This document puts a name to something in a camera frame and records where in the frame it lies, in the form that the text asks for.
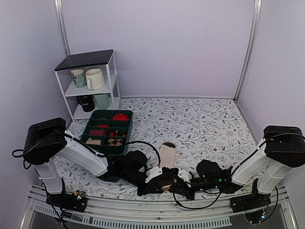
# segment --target white wall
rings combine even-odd
[[[264,0],[249,71],[239,101],[258,140],[268,125],[305,134],[305,2]],[[305,228],[305,166],[285,179],[299,227]]]
[[[72,54],[117,51],[123,96],[233,98],[253,0],[65,0]]]
[[[0,23],[0,228],[16,229],[36,175],[11,151],[31,124],[70,118],[53,72],[64,58],[54,2],[1,0]]]

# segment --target red object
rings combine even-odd
[[[91,130],[89,131],[90,135],[96,135],[96,136],[104,136],[106,134],[106,131],[104,130]]]
[[[127,115],[118,113],[118,114],[116,114],[116,115],[113,117],[113,120],[116,120],[116,121],[128,121],[128,120],[129,120],[129,117],[128,117]]]
[[[96,125],[95,127],[108,128],[108,124]]]

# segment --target black mug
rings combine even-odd
[[[77,96],[77,101],[81,105],[84,112],[90,112],[95,109],[95,104],[92,95]]]

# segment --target floral tablecloth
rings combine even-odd
[[[174,165],[196,174],[203,159],[217,162],[221,168],[238,165],[255,146],[244,119],[232,100],[226,99],[122,99],[120,109],[133,111],[130,140],[142,140],[159,148],[164,142],[177,147]],[[77,120],[70,130],[80,137],[88,120]],[[157,157],[146,145],[129,146],[143,151],[153,164]],[[56,168],[64,178],[67,191],[84,190],[102,198],[162,201],[173,200],[172,193],[137,196],[137,188],[124,180],[104,182],[73,162],[56,156]],[[235,194],[251,191],[252,182]],[[197,193],[196,198],[214,198]]]

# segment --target white cup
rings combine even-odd
[[[91,69],[86,72],[87,87],[89,90],[101,88],[105,85],[102,70],[99,68]]]

